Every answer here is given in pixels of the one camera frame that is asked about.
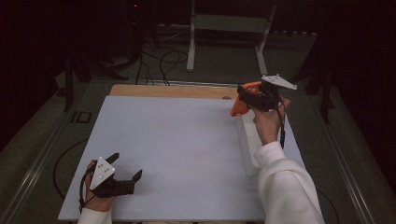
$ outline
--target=metal stand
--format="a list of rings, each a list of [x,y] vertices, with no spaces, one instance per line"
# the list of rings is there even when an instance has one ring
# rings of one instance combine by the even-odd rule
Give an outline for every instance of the metal stand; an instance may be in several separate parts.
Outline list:
[[[251,32],[262,34],[262,42],[256,47],[257,62],[261,75],[267,75],[262,51],[271,29],[272,20],[275,16],[276,5],[272,6],[268,18],[233,17],[220,15],[206,15],[195,13],[195,0],[191,0],[191,25],[190,25],[190,48],[187,60],[187,71],[193,72],[195,62],[195,29]]]

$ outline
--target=dark background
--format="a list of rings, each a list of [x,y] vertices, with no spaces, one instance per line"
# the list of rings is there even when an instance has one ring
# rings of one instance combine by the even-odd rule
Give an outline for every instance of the dark background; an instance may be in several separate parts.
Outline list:
[[[202,1],[197,9],[244,16],[260,14],[265,8],[237,7],[237,2]],[[70,42],[92,57],[111,59],[93,6],[94,1],[1,3],[1,149],[58,90],[54,77],[64,70]],[[139,12],[146,25],[152,22],[151,16],[158,23],[190,24],[189,1],[158,1],[154,8],[154,12]],[[288,31],[289,35],[293,31],[319,34],[305,65],[325,64],[332,72],[332,84],[339,88],[394,191],[395,10],[396,5],[385,0],[282,1],[272,26],[273,31]]]

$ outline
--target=white sleeve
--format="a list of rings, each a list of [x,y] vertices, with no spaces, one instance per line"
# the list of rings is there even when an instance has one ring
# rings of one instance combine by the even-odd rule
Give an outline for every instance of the white sleeve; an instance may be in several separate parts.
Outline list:
[[[111,224],[111,209],[108,212],[97,212],[82,208],[78,224]]]
[[[259,193],[265,224],[324,223],[311,176],[285,157],[278,142],[260,148],[254,158],[261,167]]]

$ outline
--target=hand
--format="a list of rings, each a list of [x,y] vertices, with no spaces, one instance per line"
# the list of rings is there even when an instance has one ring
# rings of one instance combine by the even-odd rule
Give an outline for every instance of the hand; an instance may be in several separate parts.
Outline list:
[[[280,96],[283,105],[279,106],[279,112],[282,118],[285,117],[285,110],[289,107],[291,101],[289,99]],[[279,115],[276,110],[270,112],[260,111],[257,108],[250,107],[255,115],[254,123],[256,124],[256,130],[259,134],[262,145],[265,146],[268,143],[275,142],[277,140],[277,134],[280,129]]]
[[[94,162],[88,165],[87,170],[94,166]],[[93,211],[97,212],[107,212],[111,208],[111,204],[113,204],[115,197],[111,198],[98,198],[96,197],[93,192],[90,190],[90,184],[92,180],[92,174],[88,174],[85,178],[85,207],[89,208]]]

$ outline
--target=white table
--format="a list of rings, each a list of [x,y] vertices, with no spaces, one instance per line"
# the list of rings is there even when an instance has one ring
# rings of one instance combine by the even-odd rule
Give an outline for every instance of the white table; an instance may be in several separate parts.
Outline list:
[[[59,219],[78,219],[78,185],[87,164],[119,152],[113,163],[117,180],[140,169],[143,175],[133,195],[114,203],[114,220],[263,221],[257,181],[245,172],[236,121],[229,115],[232,105],[233,100],[107,96]]]

